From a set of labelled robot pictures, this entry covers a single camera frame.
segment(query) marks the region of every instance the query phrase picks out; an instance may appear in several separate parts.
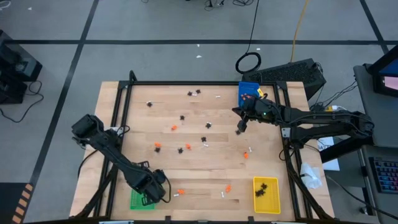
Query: wooden table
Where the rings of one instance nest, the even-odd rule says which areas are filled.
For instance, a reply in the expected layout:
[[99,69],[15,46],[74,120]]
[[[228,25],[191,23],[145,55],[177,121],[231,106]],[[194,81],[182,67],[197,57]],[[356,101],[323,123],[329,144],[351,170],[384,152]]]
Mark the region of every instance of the wooden table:
[[[303,84],[287,84],[291,106],[308,110]],[[103,82],[96,106],[95,114],[108,127],[117,86],[117,82]],[[188,91],[196,89],[201,90],[198,96],[187,96]],[[271,86],[262,86],[261,89],[269,94],[270,100],[275,100]],[[280,129],[271,124],[249,122],[246,132],[237,135],[235,130],[240,118],[231,111],[237,105],[237,94],[237,86],[133,86],[127,118],[131,130],[125,135],[122,153],[134,162],[148,160],[153,170],[163,169],[171,181],[172,195],[177,193],[177,189],[184,189],[185,194],[172,197],[170,203],[158,203],[152,211],[130,210],[131,188],[119,172],[111,218],[164,220],[165,216],[171,215],[172,220],[243,221],[248,216],[253,216],[256,221],[294,220],[286,165],[278,158],[282,150]],[[153,102],[153,106],[148,107],[147,101]],[[183,124],[180,115],[185,116]],[[206,122],[212,123],[210,129],[205,128]],[[177,125],[178,129],[172,131],[172,125]],[[209,147],[201,142],[203,136],[207,138]],[[160,153],[154,152],[155,142],[162,144]],[[308,143],[317,146],[316,141]],[[185,149],[179,154],[177,149],[184,148],[185,144],[190,144],[192,150]],[[243,154],[249,147],[252,153],[245,159]],[[88,148],[85,156],[92,150]],[[303,162],[320,168],[323,185],[310,191],[323,209],[333,216],[319,153],[306,147],[301,150],[301,155]],[[96,153],[83,166],[70,215],[77,214],[98,188],[103,158],[101,153]],[[254,176],[278,178],[280,215],[254,213]],[[222,198],[221,192],[228,184],[232,191]],[[165,184],[164,187],[168,191],[169,186]],[[305,217],[298,188],[297,194],[300,213]],[[107,199],[108,193],[105,193],[101,214],[104,214]]]

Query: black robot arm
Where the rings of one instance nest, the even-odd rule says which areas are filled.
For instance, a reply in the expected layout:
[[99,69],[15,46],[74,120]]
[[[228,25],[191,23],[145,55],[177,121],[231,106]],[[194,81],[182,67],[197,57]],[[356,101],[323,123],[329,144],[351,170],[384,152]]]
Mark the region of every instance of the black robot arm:
[[162,170],[150,171],[147,161],[134,163],[129,161],[118,150],[121,137],[116,131],[104,131],[103,123],[94,115],[82,117],[72,126],[73,139],[80,145],[91,145],[109,159],[115,167],[120,169],[127,184],[139,194],[144,194],[143,205],[150,205],[163,200],[165,190],[162,184],[166,176]]
[[[368,138],[372,135],[374,127],[370,117],[358,111],[301,111],[254,96],[245,96],[243,106],[232,110],[242,119],[238,123],[241,132],[245,132],[249,120],[281,125],[282,137],[289,139],[294,148],[303,148],[308,140],[327,136],[347,134],[357,139]],[[301,124],[324,125],[305,129],[299,127]]]

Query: blue bin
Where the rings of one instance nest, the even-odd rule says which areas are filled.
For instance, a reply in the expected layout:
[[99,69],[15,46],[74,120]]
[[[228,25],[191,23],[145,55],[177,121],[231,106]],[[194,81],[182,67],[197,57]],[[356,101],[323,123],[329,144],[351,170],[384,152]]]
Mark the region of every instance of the blue bin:
[[238,105],[243,106],[243,99],[241,95],[248,94],[260,97],[259,92],[257,90],[260,88],[258,83],[253,82],[239,82],[239,90],[238,90]]

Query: yellow tray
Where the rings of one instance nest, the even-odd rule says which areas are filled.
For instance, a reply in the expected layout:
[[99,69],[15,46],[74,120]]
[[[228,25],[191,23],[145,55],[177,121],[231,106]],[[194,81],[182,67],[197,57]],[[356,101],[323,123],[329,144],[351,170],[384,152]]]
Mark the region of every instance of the yellow tray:
[[[266,184],[265,194],[256,197],[256,191]],[[278,179],[275,177],[254,177],[253,178],[254,211],[256,213],[280,214],[280,200]]]

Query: black keyboard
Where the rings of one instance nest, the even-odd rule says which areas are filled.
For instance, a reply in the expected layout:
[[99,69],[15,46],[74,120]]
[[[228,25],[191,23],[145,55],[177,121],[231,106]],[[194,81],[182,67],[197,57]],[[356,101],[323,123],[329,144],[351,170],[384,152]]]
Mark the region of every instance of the black keyboard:
[[256,73],[249,75],[248,79],[263,82],[288,80],[290,82],[312,83],[317,79],[314,75],[314,72],[316,71],[316,68],[309,67],[305,62],[292,63],[291,65],[287,64],[284,67],[257,71]]
[[381,193],[398,194],[398,161],[370,157],[377,189]]

